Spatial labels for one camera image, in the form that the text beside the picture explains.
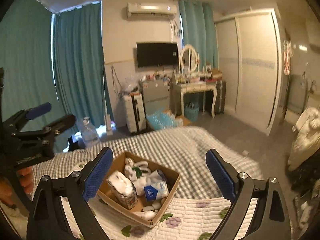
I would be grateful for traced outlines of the person's hand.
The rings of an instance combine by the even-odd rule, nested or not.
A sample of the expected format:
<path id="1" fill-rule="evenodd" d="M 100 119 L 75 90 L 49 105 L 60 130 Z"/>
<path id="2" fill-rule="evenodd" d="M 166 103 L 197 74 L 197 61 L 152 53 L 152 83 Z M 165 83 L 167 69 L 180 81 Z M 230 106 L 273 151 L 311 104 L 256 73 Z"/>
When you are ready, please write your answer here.
<path id="1" fill-rule="evenodd" d="M 20 185 L 26 194 L 33 191 L 33 169 L 31 166 L 17 171 Z M 12 206 L 15 202 L 12 200 L 13 190 L 5 178 L 1 177 L 1 202 L 5 205 Z"/>

